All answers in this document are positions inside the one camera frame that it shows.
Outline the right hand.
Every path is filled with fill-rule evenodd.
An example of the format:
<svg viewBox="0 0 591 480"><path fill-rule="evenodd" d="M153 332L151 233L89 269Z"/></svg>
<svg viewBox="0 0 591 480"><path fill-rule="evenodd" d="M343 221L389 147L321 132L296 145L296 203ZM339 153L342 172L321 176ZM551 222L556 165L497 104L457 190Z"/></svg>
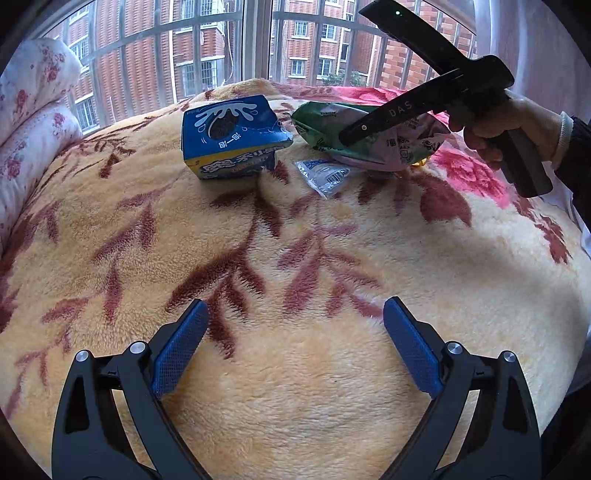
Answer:
<svg viewBox="0 0 591 480"><path fill-rule="evenodd" d="M466 145L477 151L492 170L501 168L503 154L490 140L505 131L518 129L534 143L543 162L551 162L557 167L561 162L557 155L561 125L562 118L558 113L514 93L509 93L506 102L483 114L470 125L463 122L458 115L449 115L450 130L463 130Z"/></svg>

